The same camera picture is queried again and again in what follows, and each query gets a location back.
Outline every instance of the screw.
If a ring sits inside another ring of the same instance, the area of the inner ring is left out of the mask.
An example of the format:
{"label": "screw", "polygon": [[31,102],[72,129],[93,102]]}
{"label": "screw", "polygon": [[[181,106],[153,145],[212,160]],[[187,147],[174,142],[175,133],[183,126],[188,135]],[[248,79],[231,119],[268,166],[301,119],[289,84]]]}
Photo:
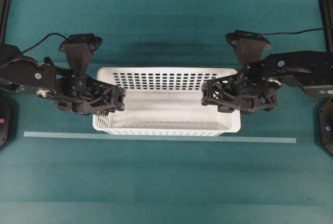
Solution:
{"label": "screw", "polygon": [[281,61],[279,61],[279,62],[277,63],[277,65],[278,65],[279,67],[283,67],[283,66],[285,65],[285,62],[284,62],[283,60],[281,60]]}
{"label": "screw", "polygon": [[40,73],[35,73],[35,79],[40,80],[42,78],[42,75]]}

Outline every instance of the green table surface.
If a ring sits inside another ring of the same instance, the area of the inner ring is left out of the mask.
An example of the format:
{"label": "green table surface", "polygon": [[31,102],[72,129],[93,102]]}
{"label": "green table surface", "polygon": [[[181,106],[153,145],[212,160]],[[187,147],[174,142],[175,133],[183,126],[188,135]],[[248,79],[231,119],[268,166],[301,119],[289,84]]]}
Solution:
{"label": "green table surface", "polygon": [[[101,67],[235,67],[225,34],[322,25],[318,0],[12,0],[6,42],[25,49],[50,32],[103,38]],[[323,32],[271,36],[280,53],[325,51]],[[29,53],[66,66],[53,36]],[[279,106],[241,117],[225,137],[294,137],[296,143],[24,137],[24,131],[99,133],[34,95],[15,106],[0,150],[0,223],[333,223],[333,157],[317,109],[299,88]]]}

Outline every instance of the white plastic basket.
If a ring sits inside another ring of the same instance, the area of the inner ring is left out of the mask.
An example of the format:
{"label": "white plastic basket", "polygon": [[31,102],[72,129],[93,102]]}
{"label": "white plastic basket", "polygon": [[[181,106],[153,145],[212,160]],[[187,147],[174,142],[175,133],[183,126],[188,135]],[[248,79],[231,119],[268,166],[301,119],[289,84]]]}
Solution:
{"label": "white plastic basket", "polygon": [[235,74],[224,68],[101,68],[97,79],[126,89],[125,111],[93,116],[112,135],[218,136],[240,129],[240,113],[201,105],[201,85]]}

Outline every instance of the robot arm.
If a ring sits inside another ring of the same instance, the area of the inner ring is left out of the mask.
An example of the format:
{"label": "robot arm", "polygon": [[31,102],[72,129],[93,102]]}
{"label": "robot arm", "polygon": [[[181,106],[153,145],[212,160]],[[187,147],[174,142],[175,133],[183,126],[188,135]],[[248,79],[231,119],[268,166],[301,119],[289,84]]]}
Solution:
{"label": "robot arm", "polygon": [[55,66],[49,57],[40,65],[17,46],[0,44],[0,88],[36,94],[75,114],[107,115],[123,111],[125,90],[85,73],[101,42],[94,34],[70,35],[59,47],[66,53],[70,69]]}
{"label": "robot arm", "polygon": [[296,51],[269,55],[259,61],[270,43],[259,34],[227,34],[242,65],[237,74],[206,81],[202,105],[217,105],[220,112],[250,114],[277,105],[277,90],[284,84],[299,86],[309,97],[333,97],[333,54]]}

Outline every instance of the white tape line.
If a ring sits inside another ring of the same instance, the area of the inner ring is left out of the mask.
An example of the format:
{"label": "white tape line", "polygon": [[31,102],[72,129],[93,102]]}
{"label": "white tape line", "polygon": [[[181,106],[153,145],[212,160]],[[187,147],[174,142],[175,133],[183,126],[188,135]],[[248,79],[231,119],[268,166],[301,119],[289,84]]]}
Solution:
{"label": "white tape line", "polygon": [[165,141],[210,141],[210,142],[270,142],[296,143],[293,137],[190,137],[190,136],[123,136],[89,133],[33,132],[25,131],[25,137],[74,138],[74,139],[109,139],[109,140],[165,140]]}

